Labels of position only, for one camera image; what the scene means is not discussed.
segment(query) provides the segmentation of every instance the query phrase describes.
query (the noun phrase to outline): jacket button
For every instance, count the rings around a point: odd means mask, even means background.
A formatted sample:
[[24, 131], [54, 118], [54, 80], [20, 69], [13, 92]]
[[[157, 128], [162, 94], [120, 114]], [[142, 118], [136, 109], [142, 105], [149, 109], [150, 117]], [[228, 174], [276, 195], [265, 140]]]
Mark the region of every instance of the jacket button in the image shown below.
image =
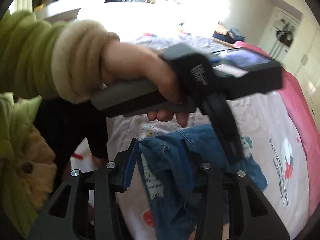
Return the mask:
[[25, 173], [30, 174], [33, 171], [33, 165], [31, 163], [24, 163], [22, 169]]

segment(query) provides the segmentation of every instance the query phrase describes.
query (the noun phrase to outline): metal bolt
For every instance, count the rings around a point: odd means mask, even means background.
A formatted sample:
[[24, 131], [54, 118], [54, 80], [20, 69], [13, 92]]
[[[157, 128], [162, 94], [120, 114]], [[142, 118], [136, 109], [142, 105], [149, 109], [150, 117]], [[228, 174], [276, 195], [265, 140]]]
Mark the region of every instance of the metal bolt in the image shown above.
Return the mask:
[[78, 176], [80, 174], [80, 171], [79, 170], [73, 170], [73, 171], [71, 171], [71, 176], [73, 176], [73, 177], [76, 177], [76, 176]]
[[108, 169], [113, 169], [115, 166], [116, 166], [116, 164], [114, 162], [107, 163], [107, 168]]
[[245, 176], [245, 172], [241, 171], [241, 170], [238, 171], [237, 174], [238, 174], [239, 177], [244, 177]]
[[202, 163], [201, 167], [205, 170], [210, 169], [211, 165], [209, 163]]

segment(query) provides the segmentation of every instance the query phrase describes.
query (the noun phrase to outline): green sleeve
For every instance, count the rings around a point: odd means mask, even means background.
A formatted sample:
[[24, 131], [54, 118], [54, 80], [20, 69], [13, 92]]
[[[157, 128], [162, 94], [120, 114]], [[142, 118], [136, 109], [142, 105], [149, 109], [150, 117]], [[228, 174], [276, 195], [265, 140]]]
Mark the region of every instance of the green sleeve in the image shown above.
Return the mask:
[[0, 22], [0, 93], [25, 99], [58, 93], [51, 74], [51, 54], [65, 23], [51, 25], [34, 14], [7, 12]]

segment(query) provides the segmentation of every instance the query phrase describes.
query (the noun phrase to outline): cabinet handle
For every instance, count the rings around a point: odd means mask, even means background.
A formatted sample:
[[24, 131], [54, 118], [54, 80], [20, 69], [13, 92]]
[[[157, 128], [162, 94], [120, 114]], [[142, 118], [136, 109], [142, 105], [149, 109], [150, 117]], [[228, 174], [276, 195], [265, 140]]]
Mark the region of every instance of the cabinet handle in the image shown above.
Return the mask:
[[308, 62], [308, 60], [309, 60], [309, 58], [308, 58], [308, 57], [305, 57], [304, 63], [303, 63], [304, 66], [306, 65], [306, 63]]
[[300, 63], [302, 63], [304, 61], [304, 58], [306, 57], [307, 55], [306, 54], [303, 54], [301, 60], [300, 60]]

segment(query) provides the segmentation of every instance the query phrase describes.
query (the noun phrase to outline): blue jeans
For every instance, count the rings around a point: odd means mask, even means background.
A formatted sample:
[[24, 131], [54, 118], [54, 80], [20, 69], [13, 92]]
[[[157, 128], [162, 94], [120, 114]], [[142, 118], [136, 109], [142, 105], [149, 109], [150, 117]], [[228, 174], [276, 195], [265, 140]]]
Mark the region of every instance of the blue jeans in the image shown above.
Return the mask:
[[[193, 173], [181, 139], [191, 151], [224, 172], [245, 171], [264, 190], [267, 181], [252, 156], [231, 166], [211, 125], [199, 125], [140, 141], [138, 167], [145, 185], [158, 240], [188, 240], [200, 215], [202, 194], [193, 194]], [[228, 222], [225, 195], [224, 223]]]

